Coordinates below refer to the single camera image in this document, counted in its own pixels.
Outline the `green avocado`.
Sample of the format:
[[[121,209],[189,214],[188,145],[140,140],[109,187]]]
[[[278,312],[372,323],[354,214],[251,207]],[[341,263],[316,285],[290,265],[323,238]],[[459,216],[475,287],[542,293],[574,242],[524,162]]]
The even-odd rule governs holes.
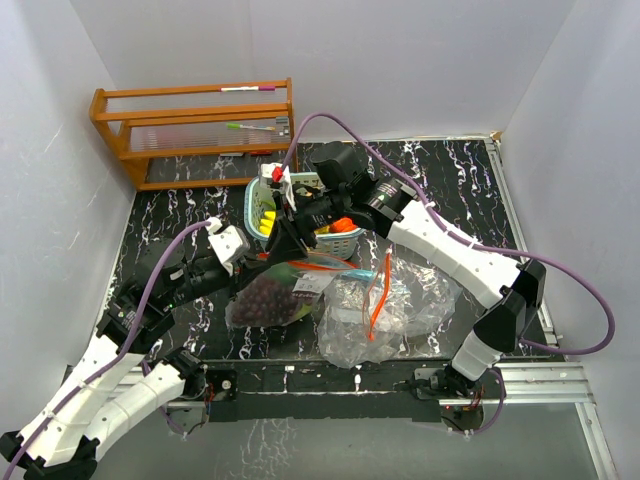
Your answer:
[[[321,293],[333,280],[327,269],[316,265],[289,262],[287,285],[293,292]]]

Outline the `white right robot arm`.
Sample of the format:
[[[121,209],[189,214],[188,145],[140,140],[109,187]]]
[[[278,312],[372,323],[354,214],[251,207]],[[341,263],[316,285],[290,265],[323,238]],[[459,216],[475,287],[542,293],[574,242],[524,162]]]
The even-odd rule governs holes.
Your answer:
[[[481,244],[444,221],[420,201],[416,188],[398,178],[373,177],[353,147],[332,142],[313,160],[321,185],[299,193],[288,167],[264,164],[259,182],[272,190],[276,219],[266,250],[272,263],[303,259],[317,243],[315,232],[348,218],[357,227],[412,250],[468,290],[484,307],[483,315],[445,369],[447,388],[466,397],[482,375],[505,353],[542,301],[546,270],[536,261],[523,264]]]

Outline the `clear zip top bag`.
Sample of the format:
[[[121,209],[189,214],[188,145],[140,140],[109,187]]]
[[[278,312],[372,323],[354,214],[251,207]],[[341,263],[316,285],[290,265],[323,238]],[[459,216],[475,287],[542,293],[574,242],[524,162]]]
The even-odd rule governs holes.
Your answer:
[[[302,260],[274,265],[236,293],[225,309],[230,329],[287,326],[309,314],[327,287],[357,267],[311,252]]]

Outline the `dark red grapes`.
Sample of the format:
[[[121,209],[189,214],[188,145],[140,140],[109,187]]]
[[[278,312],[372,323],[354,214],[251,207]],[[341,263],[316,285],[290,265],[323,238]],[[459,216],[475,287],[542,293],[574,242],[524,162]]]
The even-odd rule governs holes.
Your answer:
[[[235,322],[249,327],[282,326],[299,310],[299,298],[292,288],[277,280],[256,279],[238,297]]]

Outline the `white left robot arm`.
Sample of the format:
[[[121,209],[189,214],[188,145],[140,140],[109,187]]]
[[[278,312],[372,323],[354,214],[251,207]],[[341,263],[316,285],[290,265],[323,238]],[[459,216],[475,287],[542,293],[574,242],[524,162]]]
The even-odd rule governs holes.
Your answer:
[[[116,289],[79,363],[26,426],[1,437],[1,454],[27,479],[88,479],[106,452],[150,414],[180,397],[227,399],[229,378],[210,381],[204,363],[179,347],[145,358],[174,324],[172,311],[219,290],[237,291],[239,262],[215,253],[187,259],[151,246]]]

